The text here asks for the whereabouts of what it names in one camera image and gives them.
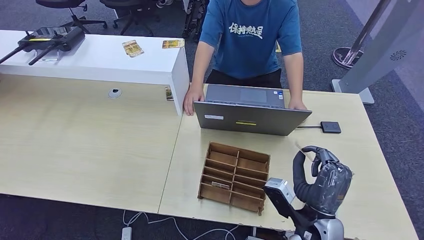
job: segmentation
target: metal pole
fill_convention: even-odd
[[[351,69],[355,65],[359,58],[364,54],[364,52],[361,51],[360,48],[362,47],[365,38],[373,30],[374,26],[379,21],[380,17],[386,10],[390,1],[391,0],[380,0],[378,2],[377,6],[375,7],[365,26],[363,26],[362,31],[356,38],[352,47],[339,47],[334,50],[332,54],[332,59],[335,64],[345,69]]]

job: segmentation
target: floor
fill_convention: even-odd
[[[346,74],[346,70],[332,62],[330,54],[335,48],[350,46],[353,43],[377,1],[298,0],[305,60],[304,89],[331,91],[331,79],[341,78]],[[78,16],[85,15],[87,19],[105,20],[109,26],[112,25],[115,19],[113,10],[106,8],[97,0],[86,2],[89,6],[88,11],[82,12],[82,9],[76,9],[75,13]],[[161,17],[161,22],[155,22],[153,19],[146,20],[157,37],[181,36],[185,18],[182,8],[182,3],[176,1],[171,6],[158,9],[157,13]],[[0,0],[0,29],[35,30],[43,26],[61,25],[69,20],[69,12],[66,9],[45,8],[32,0]],[[93,34],[104,35],[117,35],[120,31],[111,27],[103,29],[101,25],[88,26],[88,29]],[[133,26],[126,34],[143,36],[147,33]],[[375,32],[366,43],[369,43],[374,36]],[[192,74],[196,43],[187,41],[185,49],[189,73]],[[424,223],[424,201],[422,201],[424,197],[422,160],[424,104],[420,97],[424,96],[422,81],[424,73],[416,68],[415,64],[421,62],[422,66],[423,59],[424,50],[421,45],[407,62],[370,87],[375,104],[365,106],[418,237],[422,240],[424,240],[424,225],[422,225]],[[283,87],[287,88],[284,74],[281,80]],[[149,217],[152,220],[163,218],[153,214]],[[183,218],[178,218],[177,222],[181,231],[189,239],[212,228],[231,229],[233,227]],[[122,227],[122,210],[120,209],[0,195],[0,240],[120,239]],[[236,238],[242,240],[249,233],[249,229],[240,227],[234,232]],[[132,236],[133,240],[183,239],[172,221],[147,225],[143,217],[134,223]],[[214,232],[205,235],[202,239],[222,240],[224,236],[223,232]]]

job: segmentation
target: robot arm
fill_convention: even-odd
[[[313,184],[306,181],[303,152],[315,153],[311,166],[311,175],[316,177]],[[293,160],[294,193],[287,181],[278,178],[270,178],[263,189],[278,213],[292,219],[296,230],[290,240],[343,240],[344,227],[336,218],[336,211],[351,180],[351,170],[334,154],[325,148],[306,146]],[[291,205],[295,196],[305,203],[302,209],[295,210]]]

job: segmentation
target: black pants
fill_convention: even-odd
[[[245,87],[259,87],[259,88],[270,88],[270,89],[281,89],[281,68],[271,73],[255,76],[246,79],[237,79],[227,74],[217,71],[215,69],[207,77],[207,84],[222,84],[222,85],[234,85],[234,86],[245,86]]]

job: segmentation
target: cardboard compartment tray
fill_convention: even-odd
[[[270,155],[210,142],[197,198],[257,212],[264,210]]]

